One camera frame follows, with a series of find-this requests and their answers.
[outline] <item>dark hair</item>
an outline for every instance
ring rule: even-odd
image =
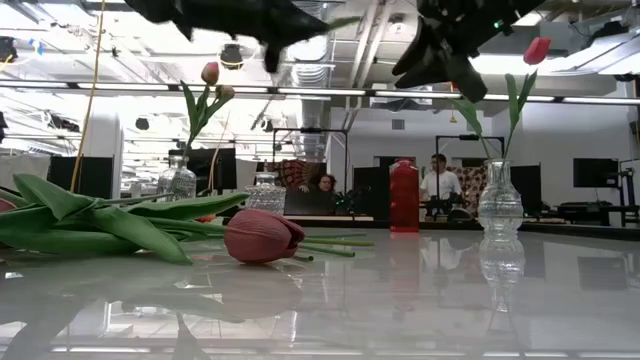
[[[438,162],[447,163],[447,157],[442,154],[433,154],[432,159],[438,159]]]
[[[331,192],[335,192],[336,190],[336,177],[331,174],[319,174],[312,179],[312,185],[315,185],[318,189],[320,188],[320,182],[323,178],[328,177],[331,180]]]

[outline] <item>glossy white table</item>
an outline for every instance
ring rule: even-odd
[[[313,232],[336,230],[344,232]],[[356,249],[354,259],[317,255],[271,267],[239,265],[217,242],[189,245],[192,267],[148,257],[8,257],[0,355],[640,358],[640,243],[521,233],[524,275],[504,312],[483,276],[482,233],[367,232],[377,246]]]

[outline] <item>man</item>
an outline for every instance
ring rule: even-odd
[[[456,174],[447,171],[447,158],[442,154],[435,154],[431,157],[431,169],[420,185],[420,199],[436,196],[436,179],[440,179],[440,200],[446,200],[451,193],[462,193],[460,181]]]

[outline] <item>pink tulip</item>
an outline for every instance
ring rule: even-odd
[[[535,38],[529,45],[529,48],[524,53],[524,62],[529,65],[540,64],[549,53],[549,46],[551,46],[550,38]]]
[[[208,63],[202,69],[202,81],[208,85],[215,85],[218,83],[218,77],[220,76],[220,67],[217,62]]]
[[[13,205],[12,203],[8,202],[7,200],[0,199],[0,213],[3,213],[5,211],[9,211],[9,210],[13,210],[15,208],[16,208],[16,206]]]
[[[237,213],[224,234],[227,251],[247,264],[264,264],[293,256],[304,232],[282,216],[264,210]]]

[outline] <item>green leaf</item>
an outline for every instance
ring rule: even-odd
[[[208,196],[162,203],[141,203],[125,210],[134,215],[174,220],[193,220],[230,209],[249,197],[245,193]]]
[[[341,27],[345,27],[347,25],[358,23],[360,22],[361,19],[362,18],[360,16],[349,16],[349,17],[335,19],[327,24],[329,25],[328,31],[333,31]]]
[[[193,93],[189,89],[189,86],[182,80],[180,80],[180,84],[182,85],[182,92],[184,93],[184,98],[187,101],[187,111],[189,114],[189,129],[194,129],[198,126],[198,114],[196,109],[196,99],[193,97]]]
[[[538,70],[536,70],[531,76],[527,74],[524,78],[524,84],[522,85],[522,90],[520,90],[520,97],[518,97],[518,109],[522,112],[522,108],[527,103],[527,98],[531,93],[531,89],[533,89],[533,85],[536,83],[536,79],[538,78]]]
[[[511,74],[505,74],[507,80],[507,92],[509,93],[509,117],[511,118],[511,130],[516,128],[520,121],[520,107],[518,106],[518,88],[516,79]]]
[[[89,219],[102,230],[151,250],[166,261],[190,264],[180,244],[171,235],[156,229],[147,219],[110,207],[94,210]]]
[[[121,255],[140,250],[140,246],[112,234],[89,231],[16,231],[11,236],[0,236],[0,242],[15,249],[49,254]]]
[[[30,202],[21,198],[20,196],[14,195],[2,189],[0,189],[0,199],[6,200],[19,208],[29,206],[31,204]]]
[[[467,99],[454,100],[451,99],[453,106],[455,106],[456,110],[458,110],[462,116],[464,116],[467,123],[471,125],[473,131],[476,132],[478,136],[482,136],[482,124],[478,121],[478,114],[476,112],[476,107]]]
[[[26,201],[48,207],[58,220],[99,205],[98,199],[72,194],[35,175],[16,174],[13,182]]]

